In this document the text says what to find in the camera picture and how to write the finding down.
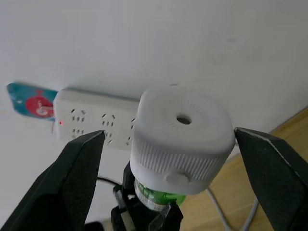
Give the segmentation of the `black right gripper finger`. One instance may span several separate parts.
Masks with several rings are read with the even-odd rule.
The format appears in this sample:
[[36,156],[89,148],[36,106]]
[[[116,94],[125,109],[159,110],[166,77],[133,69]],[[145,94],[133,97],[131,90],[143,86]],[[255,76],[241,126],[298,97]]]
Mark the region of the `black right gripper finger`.
[[308,164],[283,139],[236,128],[252,189],[276,231],[308,229]]
[[132,174],[130,164],[127,164],[123,171],[123,182],[122,182],[122,187],[123,187],[122,191],[126,196],[130,194],[131,195],[135,194],[134,183],[135,183],[135,177]]
[[104,140],[99,130],[70,141],[37,177],[1,230],[84,230]]
[[149,231],[179,231],[183,214],[178,204],[173,201],[150,222]]

